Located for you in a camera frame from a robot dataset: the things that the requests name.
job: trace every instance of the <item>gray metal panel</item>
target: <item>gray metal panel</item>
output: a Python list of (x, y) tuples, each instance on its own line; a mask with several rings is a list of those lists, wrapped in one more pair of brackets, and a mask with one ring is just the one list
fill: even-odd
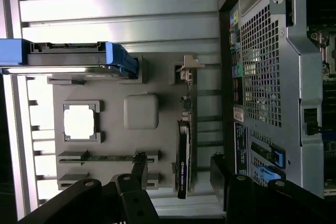
[[(43, 5), (37, 5), (37, 3), (45, 3), (42, 1), (50, 1), (50, 5), (55, 1), (54, 3), (58, 3), (58, 6), (62, 5), (58, 0), (25, 0), (23, 5), (30, 6), (30, 4), (36, 4), (35, 10), (44, 9)], [(129, 52), (189, 51), (200, 54), (200, 61), (204, 61), (205, 64), (218, 64), (218, 22), (216, 13), (214, 12), (214, 10), (216, 10), (216, 0), (195, 0), (193, 3), (197, 7), (193, 7), (191, 2), (188, 2), (190, 0), (174, 1), (177, 1), (177, 3), (180, 4), (190, 3), (189, 7), (192, 12), (188, 11), (187, 8), (184, 8), (183, 6), (172, 4), (172, 10), (169, 10), (169, 14), (164, 14), (159, 8), (155, 9), (156, 13), (146, 13), (143, 6), (151, 6), (151, 3), (139, 1), (135, 3), (135, 8), (137, 9), (132, 8), (132, 13), (122, 13), (122, 10), (118, 10), (119, 14), (123, 14), (123, 16), (118, 16), (119, 14), (110, 8), (110, 6), (113, 7), (113, 0), (110, 0), (103, 6), (97, 5), (94, 7), (94, 9), (99, 9), (97, 12), (105, 15), (105, 17), (92, 16), (88, 19), (80, 19), (82, 16), (81, 12), (78, 10), (70, 11), (70, 9), (58, 9), (55, 11), (56, 15), (45, 13), (46, 16), (40, 16), (39, 19), (30, 16), (34, 21), (26, 23), (26, 28), (24, 28), (23, 33), (25, 38), (36, 42), (96, 42), (98, 40), (110, 39), (114, 42), (122, 42), (123, 46)], [(125, 3), (123, 8), (128, 8), (127, 3)], [(90, 10), (82, 9), (82, 11), (86, 13), (86, 17), (90, 16)], [(30, 9), (27, 10), (23, 8), (21, 14), (23, 17), (27, 17), (30, 12)], [(63, 18), (72, 17), (73, 19), (58, 19), (55, 21), (48, 19), (48, 17), (51, 16), (55, 19), (57, 19), (57, 16), (62, 16)], [(207, 85), (210, 83), (207, 80), (208, 78), (205, 78), (204, 83), (203, 79), (199, 80), (201, 87), (208, 87)], [(33, 132), (34, 148), (39, 149), (39, 156), (35, 157), (35, 162), (36, 166), (38, 166), (39, 174), (41, 175), (39, 179), (48, 179), (37, 181), (40, 199), (48, 199), (59, 192), (55, 180), (56, 158), (55, 155), (50, 155), (55, 152), (54, 147), (51, 144), (55, 133), (53, 128), (54, 118), (50, 116), (50, 108), (52, 109), (53, 107), (53, 93), (50, 88), (51, 86), (47, 85), (47, 81), (44, 77), (38, 77), (36, 80), (28, 82), (28, 90), (30, 91), (29, 99), (38, 100), (38, 105), (34, 106), (36, 108), (31, 110), (31, 120), (34, 121), (34, 125), (38, 125), (42, 130)], [(212, 107), (214, 113), (204, 113), (204, 115), (222, 114), (220, 111), (220, 97), (215, 100), (211, 97), (204, 97), (204, 99), (206, 102), (215, 101), (214, 104), (210, 105), (198, 105), (201, 111), (207, 111), (208, 106)], [(200, 124), (203, 126), (203, 130), (221, 130), (221, 122), (202, 122)], [(198, 152), (199, 155), (208, 155), (210, 151), (208, 152), (206, 149), (207, 147), (201, 148)], [(207, 194), (211, 192), (207, 177), (200, 176), (198, 184), (199, 186), (196, 185), (195, 189), (196, 193), (198, 191)], [(165, 189), (169, 190), (169, 197), (174, 197), (171, 188)], [(163, 195), (164, 191), (160, 189), (157, 191), (156, 197), (161, 197)], [(165, 204), (167, 209), (173, 209), (168, 202)], [(187, 214), (189, 207), (191, 206), (192, 204), (188, 205), (186, 202), (182, 206), (175, 207), (174, 211), (185, 209), (182, 211)], [(202, 207), (204, 207), (203, 213), (207, 212), (213, 214), (211, 212), (212, 208), (209, 207), (209, 210), (207, 210), (207, 205), (203, 205)], [(172, 214), (174, 212), (165, 210), (165, 206), (162, 205), (160, 205), (158, 209), (164, 214)]]
[(133, 18), (124, 22), (73, 22), (23, 28), (23, 37), (52, 43), (95, 41), (132, 42), (218, 38), (217, 15), (163, 16), (160, 19)]
[(282, 124), (279, 35), (269, 5), (241, 28), (245, 116), (276, 127)]
[(197, 71), (197, 90), (207, 91), (207, 90), (220, 90), (221, 83), (221, 70), (219, 68), (215, 69), (199, 69)]
[(223, 216), (225, 213), (213, 195), (153, 199), (153, 205), (161, 216)]
[(222, 97), (220, 95), (197, 98), (198, 117), (219, 115), (222, 115)]
[(223, 153), (223, 146), (199, 147), (197, 149), (197, 165), (201, 168), (210, 167), (210, 158), (215, 153)]
[(1, 0), (1, 38), (22, 38), (19, 0)]
[(217, 11), (216, 0), (32, 0), (20, 8), (23, 22)]
[(317, 121), (322, 125), (322, 56), (307, 38), (307, 0), (293, 1), (294, 25), (287, 29), (288, 44), (299, 57), (300, 107), (302, 145), (302, 184), (307, 190), (324, 197), (324, 154), (321, 134), (308, 136), (305, 131), (304, 110), (317, 109)]
[(223, 145), (223, 132), (213, 131), (213, 132), (199, 132), (197, 134), (197, 144), (198, 146), (208, 145), (217, 143)]
[(64, 65), (95, 65), (99, 62), (106, 64), (106, 54), (29, 54), (29, 66), (64, 66)]
[[(56, 155), (64, 151), (88, 150), (96, 155), (133, 155), (136, 151), (160, 151), (157, 164), (149, 164), (149, 173), (160, 173), (160, 187), (172, 187), (171, 164), (176, 160), (177, 120), (181, 118), (180, 97), (186, 94), (186, 84), (169, 85), (170, 65), (183, 61), (184, 53), (143, 53), (150, 62), (149, 81), (146, 85), (122, 85), (115, 81), (93, 81), (82, 87), (53, 86)], [(159, 125), (153, 130), (130, 130), (124, 125), (124, 99), (129, 95), (154, 93), (159, 99)], [(63, 104), (82, 100), (99, 100), (104, 110), (99, 114), (99, 129), (104, 132), (105, 141), (95, 145), (71, 146), (64, 141)], [(57, 163), (57, 178), (73, 173), (72, 164)], [(85, 162), (76, 171), (89, 173), (107, 184), (114, 175), (130, 172), (131, 162)]]
[[(240, 18), (240, 26), (246, 24), (249, 20), (251, 20), (255, 15), (259, 13), (260, 10), (264, 9), (269, 4), (269, 0), (261, 0), (257, 5), (253, 7), (244, 17)], [(256, 107), (259, 108), (260, 111), (255, 115), (250, 114), (250, 117), (245, 116), (244, 125), (249, 127), (250, 130), (255, 130), (262, 135), (268, 136), (271, 140), (281, 148), (286, 151), (286, 175), (287, 179), (310, 190), (318, 196), (323, 195), (323, 149), (321, 148), (321, 143), (318, 140), (314, 140), (310, 138), (311, 141), (301, 142), (301, 135), (304, 136), (303, 128), (301, 127), (300, 122), (303, 123), (303, 114), (301, 112), (300, 101), (304, 100), (305, 97), (301, 93), (301, 79), (304, 80), (307, 76), (311, 75), (308, 72), (301, 72), (302, 63), (301, 57), (297, 54), (297, 52), (291, 47), (286, 39), (286, 22), (284, 15), (271, 15), (270, 17), (270, 25), (274, 22), (278, 22), (278, 29), (276, 29), (276, 37), (273, 37), (271, 28), (270, 40), (271, 43), (268, 46), (273, 45), (273, 43), (277, 43), (275, 45), (275, 49), (278, 50), (279, 53), (279, 70), (277, 67), (275, 68), (276, 72), (276, 86), (280, 87), (280, 90), (274, 91), (272, 89), (271, 82), (267, 82), (265, 85), (264, 91), (259, 90), (261, 93), (265, 92), (266, 96), (262, 98), (261, 94), (259, 96), (259, 104)], [(242, 41), (242, 47), (249, 47), (251, 50), (253, 49), (253, 45), (247, 44), (247, 41)], [(263, 67), (266, 68), (267, 78), (266, 81), (272, 78), (270, 72), (273, 72), (273, 63), (271, 62), (272, 57), (269, 57), (267, 51), (260, 51), (259, 60), (255, 62), (261, 61), (264, 58), (270, 59), (267, 61)], [(243, 54), (243, 57), (248, 57), (249, 54), (247, 52)], [(314, 62), (314, 66), (310, 65), (309, 69), (315, 71), (317, 69), (314, 77), (316, 79), (320, 78), (321, 75), (321, 67), (320, 64), (316, 61)], [(253, 71), (256, 71), (258, 68), (255, 65)], [(259, 74), (256, 81), (261, 81), (261, 77), (264, 76), (261, 72), (256, 73)], [(260, 87), (260, 84), (253, 84), (254, 87)], [(310, 82), (309, 85), (318, 87), (318, 83)], [(246, 93), (248, 93), (247, 89), (245, 90), (245, 104), (247, 101)], [(263, 100), (269, 99), (269, 94), (274, 96), (270, 96), (272, 103), (263, 103)], [(319, 96), (320, 92), (310, 93), (310, 95), (314, 94), (315, 96)], [(319, 100), (314, 100), (314, 105), (309, 104), (310, 108), (316, 108), (319, 105)], [(275, 106), (279, 106), (281, 111), (274, 111)], [(281, 116), (281, 124), (273, 123), (272, 121), (276, 118), (276, 114)]]

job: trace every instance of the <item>air vent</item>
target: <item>air vent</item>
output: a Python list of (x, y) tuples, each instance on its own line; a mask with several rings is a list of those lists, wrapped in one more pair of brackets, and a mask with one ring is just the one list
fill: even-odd
[(278, 21), (268, 5), (241, 30), (246, 116), (281, 127)]
[(269, 136), (263, 135), (255, 130), (250, 131), (251, 136), (265, 142), (266, 144), (273, 144), (272, 139)]

